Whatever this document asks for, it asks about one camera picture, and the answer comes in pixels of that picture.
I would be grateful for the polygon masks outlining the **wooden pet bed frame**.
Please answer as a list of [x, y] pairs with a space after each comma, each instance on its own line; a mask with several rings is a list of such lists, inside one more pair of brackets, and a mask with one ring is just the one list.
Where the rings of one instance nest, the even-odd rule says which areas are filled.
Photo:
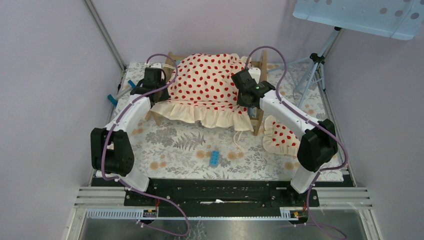
[[258, 135], [263, 111], [257, 117], [249, 112], [271, 89], [265, 66], [265, 57], [254, 66], [249, 57], [235, 53], [191, 54], [170, 71], [169, 97], [162, 97], [151, 111], [169, 120]]

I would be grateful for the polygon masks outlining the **large strawberry print cushion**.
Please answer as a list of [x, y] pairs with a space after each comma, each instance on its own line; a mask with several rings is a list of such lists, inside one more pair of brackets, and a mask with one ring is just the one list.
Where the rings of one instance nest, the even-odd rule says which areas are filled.
[[168, 87], [169, 99], [156, 103], [151, 111], [169, 120], [200, 122], [206, 128], [252, 131], [247, 107], [239, 106], [238, 89], [231, 77], [251, 63], [236, 53], [194, 53], [177, 65]]

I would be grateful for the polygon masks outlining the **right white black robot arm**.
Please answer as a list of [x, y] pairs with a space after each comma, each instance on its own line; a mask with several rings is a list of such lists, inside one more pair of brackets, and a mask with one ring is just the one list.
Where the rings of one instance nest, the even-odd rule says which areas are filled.
[[292, 189], [287, 191], [286, 198], [293, 206], [301, 205], [322, 165], [338, 152], [334, 123], [329, 119], [319, 121], [302, 112], [281, 97], [278, 89], [269, 82], [257, 83], [247, 69], [232, 75], [231, 79], [239, 93], [239, 106], [255, 107], [272, 115], [300, 140], [297, 152], [300, 167], [290, 181]]

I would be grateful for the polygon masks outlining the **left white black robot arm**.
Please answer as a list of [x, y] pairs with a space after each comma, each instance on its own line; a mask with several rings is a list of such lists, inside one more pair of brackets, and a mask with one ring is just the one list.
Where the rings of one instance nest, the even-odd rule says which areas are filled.
[[149, 177], [134, 166], [130, 135], [148, 114], [165, 84], [166, 74], [161, 64], [147, 66], [143, 79], [132, 88], [126, 107], [105, 127], [94, 128], [90, 133], [92, 167], [100, 171], [106, 181], [120, 182], [136, 192], [136, 199], [144, 206], [154, 202], [155, 192], [148, 187]]

